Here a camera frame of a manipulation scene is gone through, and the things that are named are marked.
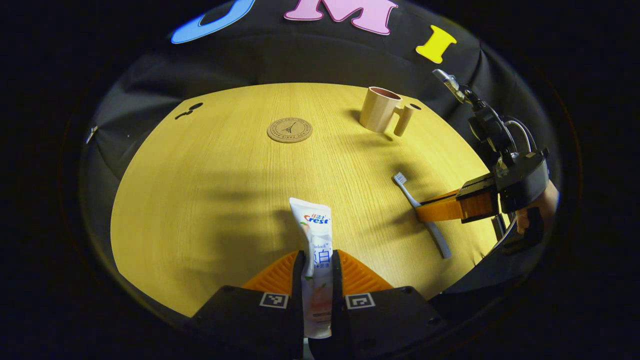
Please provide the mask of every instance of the toothbrush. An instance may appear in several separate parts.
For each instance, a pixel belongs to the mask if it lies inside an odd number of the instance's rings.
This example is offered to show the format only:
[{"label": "toothbrush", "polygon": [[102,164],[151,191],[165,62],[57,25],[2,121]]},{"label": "toothbrush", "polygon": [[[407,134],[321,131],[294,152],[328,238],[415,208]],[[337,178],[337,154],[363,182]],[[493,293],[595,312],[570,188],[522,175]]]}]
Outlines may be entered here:
[{"label": "toothbrush", "polygon": [[[422,204],[417,202],[411,196],[409,191],[407,191],[407,189],[404,187],[404,183],[406,183],[406,177],[401,172],[397,173],[394,176],[394,181],[396,182],[396,184],[398,184],[398,186],[400,186],[400,189],[402,189],[402,192],[404,193],[404,196],[406,196],[406,198],[409,199],[409,202],[411,202],[411,205],[414,208],[417,208],[418,206],[422,206]],[[443,259],[450,258],[451,257],[451,250],[449,250],[449,246],[448,246],[447,242],[444,240],[444,236],[442,236],[442,233],[440,232],[440,229],[438,229],[436,224],[433,223],[433,222],[425,222],[424,224],[427,225],[427,227],[429,228],[429,231],[431,232],[431,235],[436,240],[436,243],[438,244],[438,247],[440,247],[440,252],[442,253],[442,258]]]}]

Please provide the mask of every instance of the white toothpaste tube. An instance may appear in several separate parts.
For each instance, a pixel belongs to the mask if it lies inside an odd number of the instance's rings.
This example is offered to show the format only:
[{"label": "white toothpaste tube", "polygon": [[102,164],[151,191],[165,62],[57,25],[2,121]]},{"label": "white toothpaste tube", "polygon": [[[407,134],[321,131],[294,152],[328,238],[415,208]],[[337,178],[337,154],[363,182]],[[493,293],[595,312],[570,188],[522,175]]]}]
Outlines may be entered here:
[{"label": "white toothpaste tube", "polygon": [[300,279],[305,337],[328,338],[333,295],[331,208],[292,197],[289,204],[308,242]]}]

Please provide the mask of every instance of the hand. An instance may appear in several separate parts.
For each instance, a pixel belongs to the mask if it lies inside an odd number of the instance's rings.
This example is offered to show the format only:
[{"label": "hand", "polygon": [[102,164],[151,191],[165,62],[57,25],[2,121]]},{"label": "hand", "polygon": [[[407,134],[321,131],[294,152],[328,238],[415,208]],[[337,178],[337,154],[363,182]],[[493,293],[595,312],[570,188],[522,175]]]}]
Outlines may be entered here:
[{"label": "hand", "polygon": [[516,221],[518,224],[518,234],[524,234],[529,227],[529,219],[527,218],[527,209],[539,208],[542,221],[545,223],[545,230],[553,224],[556,209],[558,207],[558,198],[560,193],[556,186],[549,180],[549,184],[545,191],[527,207],[516,210]]}]

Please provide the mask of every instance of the cup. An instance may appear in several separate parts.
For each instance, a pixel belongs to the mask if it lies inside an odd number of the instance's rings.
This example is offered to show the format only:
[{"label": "cup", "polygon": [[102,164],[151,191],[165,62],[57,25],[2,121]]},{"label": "cup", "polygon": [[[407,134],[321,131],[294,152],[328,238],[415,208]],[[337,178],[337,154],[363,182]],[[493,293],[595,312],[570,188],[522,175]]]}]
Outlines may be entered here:
[{"label": "cup", "polygon": [[415,110],[421,108],[414,104],[400,107],[402,98],[389,90],[372,86],[367,90],[367,96],[360,112],[360,124],[376,133],[383,133],[394,113],[400,115],[400,119],[394,129],[394,134],[402,136],[409,120]]}]

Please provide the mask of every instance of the round table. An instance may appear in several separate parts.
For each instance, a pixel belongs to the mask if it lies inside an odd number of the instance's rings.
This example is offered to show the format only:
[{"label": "round table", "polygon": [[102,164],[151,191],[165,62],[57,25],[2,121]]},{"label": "round table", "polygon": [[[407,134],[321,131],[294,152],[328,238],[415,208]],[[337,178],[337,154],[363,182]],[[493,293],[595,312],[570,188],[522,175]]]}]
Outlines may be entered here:
[{"label": "round table", "polygon": [[[401,106],[422,110],[402,137],[393,134],[397,115],[385,133],[365,129],[358,117],[366,92],[282,83],[182,102],[145,140],[118,188],[111,217],[118,271],[193,316],[221,286],[242,286],[306,249],[289,207],[296,197],[331,207],[333,248],[391,285],[414,286],[430,299],[455,283],[495,245],[490,219],[438,222],[452,252],[442,259],[392,176],[401,171],[409,192],[424,201],[488,169],[416,99],[403,96]],[[298,143],[270,139],[269,125],[286,117],[311,123],[312,135]]]}]

